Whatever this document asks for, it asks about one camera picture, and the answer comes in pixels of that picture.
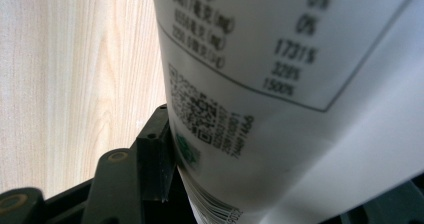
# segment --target paper label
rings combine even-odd
[[[158,24],[218,80],[325,112],[409,1],[161,0]]]
[[[392,159],[382,157],[374,173],[355,169],[358,182],[337,169],[361,166],[358,160],[373,166],[346,154],[360,153],[351,133],[373,130],[368,116],[382,118],[379,110],[424,86],[408,83],[420,70],[424,39],[422,5],[414,1],[155,0],[171,128],[200,221],[323,221],[424,170],[402,152],[394,156],[414,164],[383,184],[361,175],[387,173]],[[419,115],[410,122],[421,124]],[[373,135],[385,135],[380,128]],[[402,145],[411,151],[417,143]],[[334,150],[343,157],[328,155]],[[320,179],[330,174],[317,163],[337,173],[334,180]],[[372,191],[349,194],[365,184]],[[317,191],[345,199],[302,196]]]

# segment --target wood grain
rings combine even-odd
[[[153,0],[0,0],[0,192],[81,183],[163,103]]]

